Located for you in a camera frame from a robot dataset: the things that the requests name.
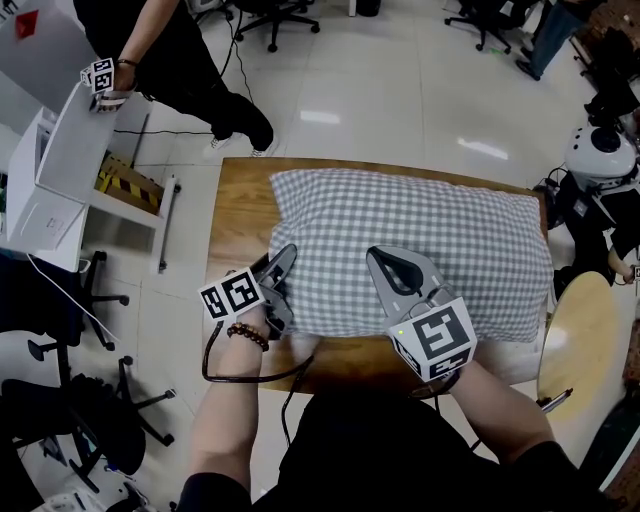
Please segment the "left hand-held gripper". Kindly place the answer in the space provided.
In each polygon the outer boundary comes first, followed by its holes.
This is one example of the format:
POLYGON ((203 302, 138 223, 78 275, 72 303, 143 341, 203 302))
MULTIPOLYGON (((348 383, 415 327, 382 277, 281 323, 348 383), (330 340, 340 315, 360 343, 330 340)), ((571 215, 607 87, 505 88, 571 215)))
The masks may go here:
POLYGON ((275 256, 265 254, 258 270, 245 267, 206 284, 198 290, 199 298, 214 321, 236 318, 255 306, 263 305, 270 340, 283 336, 293 320, 284 294, 284 281, 296 258, 297 247, 288 244, 275 256))

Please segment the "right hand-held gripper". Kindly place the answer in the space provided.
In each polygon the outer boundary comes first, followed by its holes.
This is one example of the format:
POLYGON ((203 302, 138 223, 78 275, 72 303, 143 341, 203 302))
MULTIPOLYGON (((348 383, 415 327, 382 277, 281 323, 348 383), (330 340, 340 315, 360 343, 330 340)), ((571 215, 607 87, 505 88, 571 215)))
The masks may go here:
POLYGON ((366 264, 395 351, 423 382, 450 380, 478 343, 464 300, 438 286, 436 268, 422 254, 377 245, 367 250, 366 264), (412 305, 414 296, 426 295, 412 305))

